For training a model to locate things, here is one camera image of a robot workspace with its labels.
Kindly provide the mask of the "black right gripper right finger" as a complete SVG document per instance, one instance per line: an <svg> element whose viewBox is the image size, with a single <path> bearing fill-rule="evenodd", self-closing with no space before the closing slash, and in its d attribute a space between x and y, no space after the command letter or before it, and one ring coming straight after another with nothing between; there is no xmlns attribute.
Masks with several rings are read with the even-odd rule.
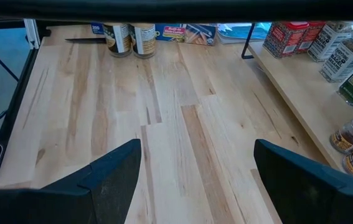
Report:
<svg viewBox="0 0 353 224"><path fill-rule="evenodd" d="M264 139L253 155L283 223L353 224L353 176Z"/></svg>

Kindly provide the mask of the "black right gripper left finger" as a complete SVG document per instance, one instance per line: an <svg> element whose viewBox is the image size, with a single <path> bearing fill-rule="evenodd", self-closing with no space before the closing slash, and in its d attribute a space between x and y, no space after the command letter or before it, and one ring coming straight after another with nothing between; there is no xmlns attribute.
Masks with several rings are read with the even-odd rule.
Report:
<svg viewBox="0 0 353 224"><path fill-rule="evenodd" d="M126 220L141 165L132 139L41 189L0 190L0 223L119 223Z"/></svg>

